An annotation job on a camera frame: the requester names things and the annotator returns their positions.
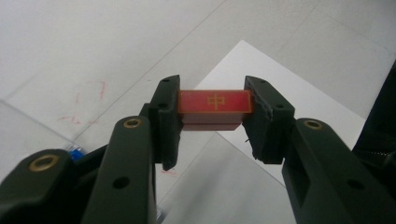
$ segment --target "black plastic part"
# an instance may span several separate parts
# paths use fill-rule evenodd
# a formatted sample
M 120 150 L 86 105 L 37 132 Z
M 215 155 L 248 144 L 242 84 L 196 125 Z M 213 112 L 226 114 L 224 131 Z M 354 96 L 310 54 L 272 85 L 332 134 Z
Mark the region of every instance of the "black plastic part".
M 363 161 L 382 166 L 396 151 L 396 63 L 375 100 L 353 152 Z
M 162 163 L 165 171 L 177 163 L 178 143 L 183 129 L 177 113 L 177 97 L 180 90 L 180 77 L 172 76 L 160 81 L 148 106 L 154 142 L 154 160 Z
M 48 155 L 58 158 L 50 168 L 29 168 L 34 160 Z M 0 223 L 63 223 L 59 216 L 75 182 L 74 163 L 66 151 L 47 149 L 29 156 L 0 186 Z
M 156 223 L 149 120 L 117 122 L 82 223 Z
M 396 223 L 385 188 L 327 124 L 298 119 L 283 177 L 298 223 Z
M 281 164 L 287 135 L 294 122 L 294 107 L 267 81 L 246 77 L 245 90 L 251 90 L 254 114 L 243 121 L 255 159 Z

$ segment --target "red block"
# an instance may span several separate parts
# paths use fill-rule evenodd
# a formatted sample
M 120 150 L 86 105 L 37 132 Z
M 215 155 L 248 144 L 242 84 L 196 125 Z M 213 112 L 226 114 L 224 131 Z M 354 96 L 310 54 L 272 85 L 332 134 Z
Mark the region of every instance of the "red block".
M 253 113 L 251 91 L 180 91 L 178 113 L 189 131 L 232 131 Z

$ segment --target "blue object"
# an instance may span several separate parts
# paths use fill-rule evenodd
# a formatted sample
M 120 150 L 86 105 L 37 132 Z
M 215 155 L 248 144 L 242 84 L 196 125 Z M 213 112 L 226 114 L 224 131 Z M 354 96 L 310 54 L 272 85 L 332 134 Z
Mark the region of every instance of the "blue object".
M 72 157 L 72 161 L 76 161 L 84 156 L 80 148 L 76 148 L 69 151 L 70 156 Z

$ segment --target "floor tile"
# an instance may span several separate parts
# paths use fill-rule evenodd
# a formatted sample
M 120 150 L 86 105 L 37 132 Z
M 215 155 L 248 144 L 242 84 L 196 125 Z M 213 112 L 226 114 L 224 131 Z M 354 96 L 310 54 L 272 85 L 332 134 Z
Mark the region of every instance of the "floor tile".
M 193 89 L 241 40 L 276 55 L 303 23 L 316 1 L 229 0 L 176 46 L 151 74 L 180 74 Z
M 46 62 L 7 101 L 75 138 L 221 2 L 73 1 L 55 6 L 57 13 L 37 13 L 40 20 L 52 21 L 40 30 L 48 35 Z M 33 35 L 44 35 L 40 32 Z M 41 60 L 44 52 L 36 53 Z M 18 57 L 13 60 L 23 63 Z
M 395 1 L 322 0 L 318 10 L 396 53 Z
M 366 119 L 395 58 L 391 51 L 314 10 L 277 60 Z

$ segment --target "screw hole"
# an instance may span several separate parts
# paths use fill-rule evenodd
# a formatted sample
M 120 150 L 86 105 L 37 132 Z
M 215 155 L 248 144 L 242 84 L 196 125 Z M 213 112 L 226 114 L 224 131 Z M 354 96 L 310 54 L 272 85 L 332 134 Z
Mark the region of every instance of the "screw hole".
M 124 189 L 129 185 L 128 177 L 119 177 L 113 182 L 113 188 L 115 189 Z
M 128 119 L 124 122 L 125 128 L 136 128 L 140 126 L 142 121 L 140 119 Z
M 166 108 L 166 107 L 168 107 L 168 104 L 158 104 L 158 106 L 159 106 L 160 108 Z
M 364 185 L 359 180 L 348 179 L 347 184 L 353 189 L 358 189 L 358 190 L 366 189 L 366 187 L 364 187 Z
M 320 130 L 322 129 L 322 125 L 321 123 L 315 121 L 315 120 L 306 120 L 304 122 L 305 126 L 310 128 L 310 129 L 314 129 L 314 130 Z

